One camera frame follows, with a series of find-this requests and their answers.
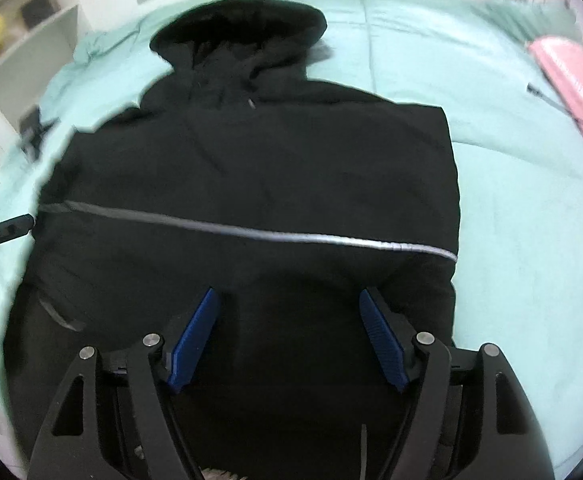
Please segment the black hooded jacket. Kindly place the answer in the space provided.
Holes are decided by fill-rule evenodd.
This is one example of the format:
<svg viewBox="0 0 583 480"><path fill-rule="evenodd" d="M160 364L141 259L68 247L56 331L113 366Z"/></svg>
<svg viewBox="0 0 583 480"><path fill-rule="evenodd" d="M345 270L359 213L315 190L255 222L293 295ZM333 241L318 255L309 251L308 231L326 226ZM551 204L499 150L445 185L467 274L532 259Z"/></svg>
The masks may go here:
<svg viewBox="0 0 583 480"><path fill-rule="evenodd" d="M75 133L42 187L4 365L31 454L78 350L222 310L175 418L195 462L250 479L375 479L400 427L360 312L374 289L453 333L459 185L447 116L311 80L312 6L221 0L162 28L172 66Z"/></svg>

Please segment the teal bed quilt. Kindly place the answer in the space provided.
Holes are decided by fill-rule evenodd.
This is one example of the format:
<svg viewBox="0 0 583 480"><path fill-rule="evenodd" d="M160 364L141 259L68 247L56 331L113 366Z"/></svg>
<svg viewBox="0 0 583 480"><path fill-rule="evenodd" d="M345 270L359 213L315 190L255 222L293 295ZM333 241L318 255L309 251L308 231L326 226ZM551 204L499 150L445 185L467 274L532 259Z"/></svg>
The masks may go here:
<svg viewBox="0 0 583 480"><path fill-rule="evenodd" d="M39 162L13 148L0 168L0 220L34 212L37 193L74 128L94 130L169 66L149 38L214 0L175 0L78 43L46 89L59 119ZM543 429L556 479L583 459L583 137L568 116L527 91L558 94L520 44L474 14L495 0L291 0L325 14L312 79L385 99L441 106L461 191L454 339L504 350ZM32 237L0 247L0 344ZM12 442L0 350L0 440Z"/></svg>

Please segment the white bookshelf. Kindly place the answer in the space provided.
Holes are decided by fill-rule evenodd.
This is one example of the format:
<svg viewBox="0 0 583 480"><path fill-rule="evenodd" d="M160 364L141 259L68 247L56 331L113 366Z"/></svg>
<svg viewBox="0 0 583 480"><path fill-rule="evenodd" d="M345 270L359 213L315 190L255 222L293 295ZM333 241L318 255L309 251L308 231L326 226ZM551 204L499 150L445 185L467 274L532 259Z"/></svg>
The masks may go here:
<svg viewBox="0 0 583 480"><path fill-rule="evenodd" d="M78 0L56 0L60 11L31 30L20 14L27 1L0 0L0 14L7 21L0 50L0 158L16 140L21 119L38 105L78 42Z"/></svg>

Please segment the black box on shelf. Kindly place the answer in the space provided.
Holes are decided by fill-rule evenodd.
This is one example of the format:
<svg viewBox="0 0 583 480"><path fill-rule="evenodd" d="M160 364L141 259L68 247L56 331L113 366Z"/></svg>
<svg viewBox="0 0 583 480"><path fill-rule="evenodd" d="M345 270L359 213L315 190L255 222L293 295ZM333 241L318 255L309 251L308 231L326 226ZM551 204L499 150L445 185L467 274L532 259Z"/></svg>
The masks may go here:
<svg viewBox="0 0 583 480"><path fill-rule="evenodd" d="M22 4L20 14L27 30L34 29L60 11L56 0L29 0Z"/></svg>

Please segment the teal pillow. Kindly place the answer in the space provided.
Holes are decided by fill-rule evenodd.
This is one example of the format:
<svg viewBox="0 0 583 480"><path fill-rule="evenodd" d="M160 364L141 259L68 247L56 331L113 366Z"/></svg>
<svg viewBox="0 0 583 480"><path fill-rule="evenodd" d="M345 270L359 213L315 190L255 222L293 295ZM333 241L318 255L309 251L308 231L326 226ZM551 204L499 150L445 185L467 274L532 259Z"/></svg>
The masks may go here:
<svg viewBox="0 0 583 480"><path fill-rule="evenodd" d="M471 9L520 44L542 37L567 38L583 44L576 15L564 4L495 0L473 3Z"/></svg>

